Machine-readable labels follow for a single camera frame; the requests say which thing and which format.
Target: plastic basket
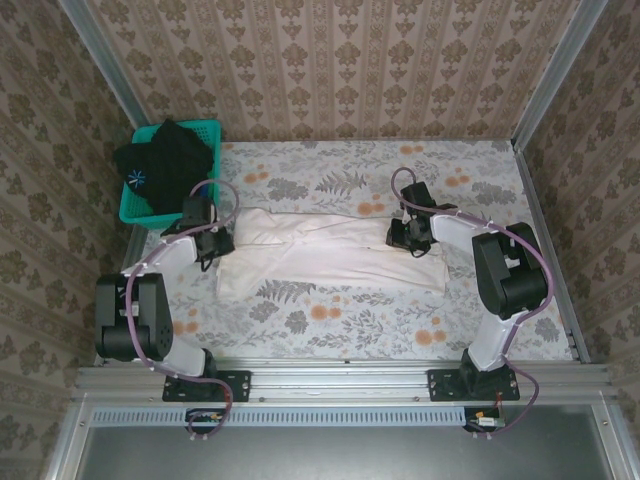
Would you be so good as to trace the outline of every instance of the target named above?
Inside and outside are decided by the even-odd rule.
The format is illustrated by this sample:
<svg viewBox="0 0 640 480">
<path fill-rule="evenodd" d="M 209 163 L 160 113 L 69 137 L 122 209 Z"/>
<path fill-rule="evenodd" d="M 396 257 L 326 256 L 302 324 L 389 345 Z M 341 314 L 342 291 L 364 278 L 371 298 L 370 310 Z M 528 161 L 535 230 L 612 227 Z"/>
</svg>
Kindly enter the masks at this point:
<svg viewBox="0 0 640 480">
<path fill-rule="evenodd" d="M 220 123 L 217 120 L 187 120 L 176 122 L 181 127 L 189 128 L 196 132 L 198 137 L 213 151 L 213 168 L 208 178 L 220 177 Z M 149 143 L 151 137 L 160 128 L 160 124 L 141 127 L 133 134 L 132 143 Z M 209 198 L 219 205 L 219 186 L 209 186 Z M 134 223 L 150 230 L 169 227 L 173 222 L 182 218 L 182 213 L 170 213 L 167 215 L 153 215 L 153 210 L 147 201 L 131 191 L 125 183 L 120 200 L 120 220 L 124 223 Z"/>
</svg>

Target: white cloth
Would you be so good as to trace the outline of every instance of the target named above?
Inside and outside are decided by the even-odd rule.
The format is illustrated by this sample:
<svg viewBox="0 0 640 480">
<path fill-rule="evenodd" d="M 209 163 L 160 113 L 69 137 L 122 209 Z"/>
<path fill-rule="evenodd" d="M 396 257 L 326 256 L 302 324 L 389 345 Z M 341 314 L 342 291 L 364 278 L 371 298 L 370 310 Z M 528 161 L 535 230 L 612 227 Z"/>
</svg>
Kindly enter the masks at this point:
<svg viewBox="0 0 640 480">
<path fill-rule="evenodd" d="M 236 250 L 218 267 L 218 296 L 244 298 L 263 279 L 419 288 L 444 295 L 449 273 L 440 245 L 413 258 L 385 245 L 390 223 L 390 218 L 244 209 L 235 225 Z"/>
</svg>

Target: wall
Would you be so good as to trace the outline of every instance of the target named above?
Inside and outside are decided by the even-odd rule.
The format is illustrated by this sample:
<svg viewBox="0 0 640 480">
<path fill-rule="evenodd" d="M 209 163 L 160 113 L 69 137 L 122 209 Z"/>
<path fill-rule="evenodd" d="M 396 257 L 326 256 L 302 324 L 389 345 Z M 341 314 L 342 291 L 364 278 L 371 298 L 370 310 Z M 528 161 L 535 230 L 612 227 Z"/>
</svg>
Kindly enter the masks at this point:
<svg viewBox="0 0 640 480">
<path fill-rule="evenodd" d="M 130 126 L 56 2 L 0 3 L 0 478 L 35 478 L 93 295 L 128 238 L 110 161 Z"/>
<path fill-rule="evenodd" d="M 152 123 L 510 138 L 577 0 L 89 0 Z"/>
<path fill-rule="evenodd" d="M 593 359 L 640 437 L 640 2 L 612 0 L 525 156 Z"/>
</svg>

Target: floral tablecloth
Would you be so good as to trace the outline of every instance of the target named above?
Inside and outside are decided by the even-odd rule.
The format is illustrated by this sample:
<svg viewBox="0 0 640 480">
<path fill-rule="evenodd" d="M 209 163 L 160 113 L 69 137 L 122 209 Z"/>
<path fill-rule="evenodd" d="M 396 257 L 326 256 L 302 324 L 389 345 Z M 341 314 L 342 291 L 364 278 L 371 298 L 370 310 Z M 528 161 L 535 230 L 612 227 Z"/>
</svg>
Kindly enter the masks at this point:
<svg viewBox="0 0 640 480">
<path fill-rule="evenodd" d="M 223 144 L 221 177 L 243 207 L 272 212 L 400 215 L 389 179 L 415 170 L 439 203 L 507 225 L 532 224 L 511 146 L 506 141 L 287 142 Z M 400 186 L 408 176 L 399 176 Z M 221 191 L 221 209 L 231 196 Z M 157 244 L 150 232 L 145 253 Z M 459 359 L 474 338 L 483 306 L 472 259 L 444 246 L 451 280 L 444 297 L 265 279 L 243 301 L 216 299 L 212 268 L 183 270 L 169 285 L 174 330 L 215 356 L 262 358 Z M 555 301 L 523 325 L 517 360 L 571 360 Z"/>
</svg>

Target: black cloth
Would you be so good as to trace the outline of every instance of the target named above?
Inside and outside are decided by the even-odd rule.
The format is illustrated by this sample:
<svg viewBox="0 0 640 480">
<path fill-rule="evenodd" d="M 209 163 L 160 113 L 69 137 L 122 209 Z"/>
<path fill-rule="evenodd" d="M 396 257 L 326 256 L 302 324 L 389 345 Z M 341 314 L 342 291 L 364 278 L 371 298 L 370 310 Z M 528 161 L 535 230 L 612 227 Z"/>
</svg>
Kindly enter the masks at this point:
<svg viewBox="0 0 640 480">
<path fill-rule="evenodd" d="M 120 147 L 113 159 L 129 188 L 147 200 L 155 215 L 182 212 L 184 197 L 213 165 L 211 148 L 193 130 L 171 120 L 165 120 L 151 142 Z"/>
</svg>

